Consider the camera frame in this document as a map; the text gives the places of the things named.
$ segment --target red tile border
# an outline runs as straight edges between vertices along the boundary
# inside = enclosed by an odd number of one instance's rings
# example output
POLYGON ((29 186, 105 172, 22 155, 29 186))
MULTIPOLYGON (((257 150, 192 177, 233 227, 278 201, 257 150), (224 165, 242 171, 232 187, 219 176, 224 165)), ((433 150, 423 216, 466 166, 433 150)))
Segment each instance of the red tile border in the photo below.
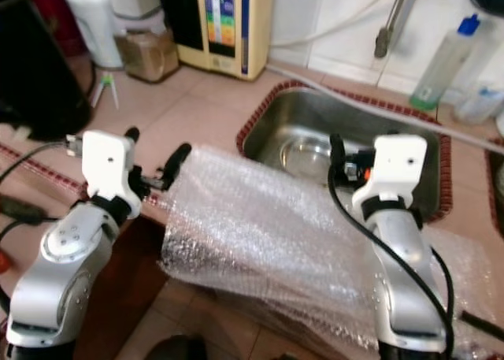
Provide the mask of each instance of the red tile border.
POLYGON ((7 325, 9 324, 9 320, 6 318, 0 323, 0 339, 6 337, 7 334, 7 325))
MULTIPOLYGON (((288 80, 286 82, 282 82, 277 84, 266 96, 261 105, 255 110, 254 113, 250 116, 249 120, 244 124, 244 126, 240 129, 238 134, 236 135, 236 146, 238 147, 238 151, 240 154, 245 157, 245 152, 243 149, 243 144, 245 143, 245 138, 250 134, 252 128, 256 125, 259 119, 262 117, 264 112, 268 109, 269 104, 273 101, 273 99, 281 92, 285 91, 289 88, 293 87, 306 87, 304 83, 298 82, 297 80, 288 80)), ((341 95, 347 96, 348 98, 352 98, 357 101, 367 102, 372 106, 376 106, 382 109, 390 110, 396 113, 402 113, 406 116, 414 116, 423 121, 427 121, 433 124, 441 125, 434 118, 429 115, 416 110, 409 108, 407 106, 400 106, 391 102, 386 102, 384 100, 379 100, 377 98, 371 98, 365 95, 355 94, 354 92, 348 92, 344 90, 340 90, 338 88, 328 87, 333 91, 340 93, 341 95)), ((451 187, 451 138, 447 135, 439 136, 439 153, 441 157, 440 161, 440 171, 439 171, 439 208, 437 212, 435 212, 432 217, 429 218, 428 222, 439 221, 444 218, 453 208, 453 195, 452 195, 452 187, 451 187)))
MULTIPOLYGON (((3 155, 5 158, 10 159, 11 161, 16 161, 22 156, 22 153, 0 143, 0 155, 3 155)), ((71 191, 76 195, 80 195, 82 192, 83 184, 45 166, 39 161, 28 159, 27 161, 24 161, 20 166, 34 173, 35 175, 51 182, 52 184, 65 189, 66 191, 71 191)))
MULTIPOLYGON (((490 141, 493 143, 496 143, 500 146, 504 146, 504 139, 503 138, 493 138, 493 139, 490 139, 490 141)), ((488 150, 485 151, 485 164, 487 166, 488 203, 490 204, 491 222, 494 225, 497 232, 500 232, 501 235, 504 235, 504 233, 501 232, 501 229, 498 226, 497 206, 495 205, 495 201, 496 201, 495 188, 494 188, 494 183, 493 183, 493 180, 491 177, 490 151, 488 151, 488 150)))

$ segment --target stainless steel sink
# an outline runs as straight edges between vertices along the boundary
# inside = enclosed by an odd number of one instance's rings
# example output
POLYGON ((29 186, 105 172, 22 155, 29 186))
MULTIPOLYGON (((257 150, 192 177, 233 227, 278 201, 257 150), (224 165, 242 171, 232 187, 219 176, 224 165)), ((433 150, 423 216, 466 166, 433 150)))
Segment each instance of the stainless steel sink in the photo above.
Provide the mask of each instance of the stainless steel sink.
POLYGON ((439 137, 414 126, 363 113, 310 88, 292 87, 281 91, 245 138, 243 152, 247 158, 274 169, 291 171, 322 184, 328 171, 331 134, 341 135, 349 154, 371 147, 377 135, 392 131, 418 134, 427 140, 426 162, 413 196, 422 217, 432 217, 439 208, 439 137), (286 152, 295 154, 292 169, 286 152))

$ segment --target faucet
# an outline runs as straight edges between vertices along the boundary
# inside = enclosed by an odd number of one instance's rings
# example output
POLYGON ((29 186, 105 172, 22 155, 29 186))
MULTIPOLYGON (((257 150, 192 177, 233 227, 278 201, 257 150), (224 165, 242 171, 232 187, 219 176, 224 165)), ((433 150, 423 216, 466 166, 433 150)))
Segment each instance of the faucet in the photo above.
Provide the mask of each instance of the faucet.
POLYGON ((394 0, 387 23, 376 37, 375 58, 384 58, 389 47, 397 41, 414 3, 415 0, 394 0))

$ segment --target plastic bottle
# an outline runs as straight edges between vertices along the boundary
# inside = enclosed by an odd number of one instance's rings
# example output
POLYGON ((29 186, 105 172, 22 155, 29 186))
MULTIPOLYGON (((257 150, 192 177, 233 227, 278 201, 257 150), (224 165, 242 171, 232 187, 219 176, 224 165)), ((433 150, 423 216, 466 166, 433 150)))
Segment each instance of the plastic bottle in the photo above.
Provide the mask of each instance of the plastic bottle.
POLYGON ((75 76, 31 0, 0 0, 0 118, 56 140, 91 118, 75 76))
POLYGON ((114 20, 110 0, 67 0, 76 17, 91 58, 98 66, 122 68, 119 51, 113 39, 114 20))
POLYGON ((476 14, 466 17, 456 32, 448 32, 409 102, 422 110, 432 110, 471 54, 474 33, 480 21, 476 14))
POLYGON ((465 124, 481 124, 496 113, 504 101, 504 90, 480 85, 454 108, 454 117, 465 124))

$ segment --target metal bowl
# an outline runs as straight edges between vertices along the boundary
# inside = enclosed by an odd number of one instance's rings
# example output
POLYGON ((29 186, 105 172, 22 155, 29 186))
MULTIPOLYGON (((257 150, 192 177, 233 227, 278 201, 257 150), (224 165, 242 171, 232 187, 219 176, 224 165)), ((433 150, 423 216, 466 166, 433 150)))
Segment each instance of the metal bowl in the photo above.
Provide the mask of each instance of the metal bowl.
POLYGON ((285 143, 280 162, 293 176, 326 185, 331 165, 331 145, 315 138, 298 138, 285 143))

